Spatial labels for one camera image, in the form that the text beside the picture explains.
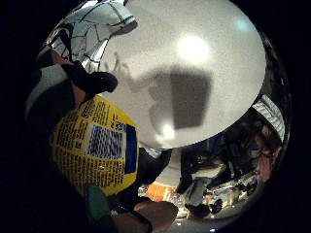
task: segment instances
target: yellow package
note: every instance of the yellow package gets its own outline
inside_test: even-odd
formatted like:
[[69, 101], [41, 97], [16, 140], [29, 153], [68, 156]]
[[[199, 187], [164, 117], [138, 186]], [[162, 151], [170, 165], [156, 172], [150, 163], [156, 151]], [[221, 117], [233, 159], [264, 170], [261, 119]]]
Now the yellow package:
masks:
[[65, 116], [54, 129], [51, 144], [52, 159], [82, 195], [86, 183], [111, 195], [136, 179], [136, 124], [101, 96]]

